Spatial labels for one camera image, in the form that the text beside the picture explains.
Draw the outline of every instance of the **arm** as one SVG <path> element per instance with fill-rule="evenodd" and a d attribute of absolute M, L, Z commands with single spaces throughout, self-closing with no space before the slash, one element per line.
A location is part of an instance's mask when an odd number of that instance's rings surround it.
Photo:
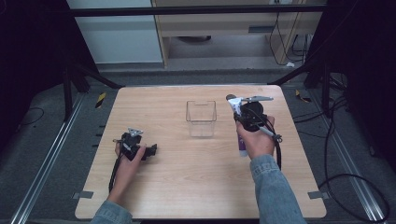
<path fill-rule="evenodd" d="M 114 188 L 108 195 L 107 200 L 102 203 L 96 212 L 91 223 L 132 224 L 132 215 L 122 207 L 122 199 L 129 185 L 134 180 L 145 150 L 146 146 L 139 148 L 132 161 L 129 161 L 126 157 L 121 157 Z M 116 145 L 116 153 L 120 153 L 120 144 Z"/>
<path fill-rule="evenodd" d="M 274 124 L 274 117 L 268 116 Z M 256 185 L 256 200 L 260 223 L 305 223 L 300 207 L 273 155 L 275 144 L 270 136 L 248 132 L 236 122 L 236 131 L 243 138 L 251 158 L 250 171 Z"/>

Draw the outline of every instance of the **denim sleeve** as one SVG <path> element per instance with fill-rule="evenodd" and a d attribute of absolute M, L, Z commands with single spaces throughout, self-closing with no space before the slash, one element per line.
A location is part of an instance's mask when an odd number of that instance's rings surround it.
<path fill-rule="evenodd" d="M 110 201 L 104 201 L 91 223 L 132 224 L 131 214 L 123 207 Z"/>
<path fill-rule="evenodd" d="M 250 170 L 256 185 L 260 223 L 306 223 L 288 180 L 271 155 L 254 158 Z"/>

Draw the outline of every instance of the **hand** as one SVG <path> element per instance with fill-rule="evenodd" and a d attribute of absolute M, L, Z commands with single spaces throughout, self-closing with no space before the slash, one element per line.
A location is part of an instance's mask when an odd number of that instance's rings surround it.
<path fill-rule="evenodd" d="M 273 125 L 275 124 L 274 117 L 268 116 L 267 118 L 269 122 Z M 244 140 L 245 146 L 247 147 L 247 154 L 252 160 L 264 154 L 274 155 L 275 143 L 272 137 L 268 134 L 263 133 L 260 130 L 254 133 L 246 131 L 239 121 L 236 122 L 236 132 Z"/>
<path fill-rule="evenodd" d="M 116 154 L 120 154 L 120 143 L 116 144 Z M 121 199 L 123 198 L 125 191 L 129 185 L 133 182 L 136 176 L 137 169 L 139 168 L 140 161 L 145 155 L 146 145 L 140 147 L 136 153 L 136 156 L 132 161 L 129 161 L 127 157 L 123 156 L 120 159 L 119 169 L 116 172 L 116 179 L 114 181 L 113 190 L 111 190 L 107 199 L 113 203 L 119 205 L 122 204 Z"/>

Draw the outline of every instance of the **clear plastic container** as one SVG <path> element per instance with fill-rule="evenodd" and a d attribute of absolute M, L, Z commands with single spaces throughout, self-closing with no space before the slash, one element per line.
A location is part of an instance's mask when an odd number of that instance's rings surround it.
<path fill-rule="evenodd" d="M 216 124 L 215 101 L 188 101 L 186 121 L 189 123 L 191 137 L 211 137 Z"/>

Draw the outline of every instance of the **table surface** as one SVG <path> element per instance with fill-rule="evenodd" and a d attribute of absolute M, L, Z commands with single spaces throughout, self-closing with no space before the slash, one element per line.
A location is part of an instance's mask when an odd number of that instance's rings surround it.
<path fill-rule="evenodd" d="M 128 127 L 144 131 L 142 143 L 158 144 L 157 154 L 142 161 L 125 197 L 125 207 L 136 219 L 257 218 L 259 212 L 249 157 L 238 152 L 233 112 L 227 94 L 241 97 L 273 96 L 262 102 L 264 113 L 276 117 L 283 136 L 282 172 L 289 180 L 304 217 L 324 217 L 317 191 L 289 108 L 278 86 L 131 87 L 119 90 L 85 183 L 90 199 L 81 198 L 76 216 L 92 218 L 108 195 L 116 155 L 113 139 Z M 217 121 L 213 137 L 190 137 L 187 101 L 215 101 Z"/>

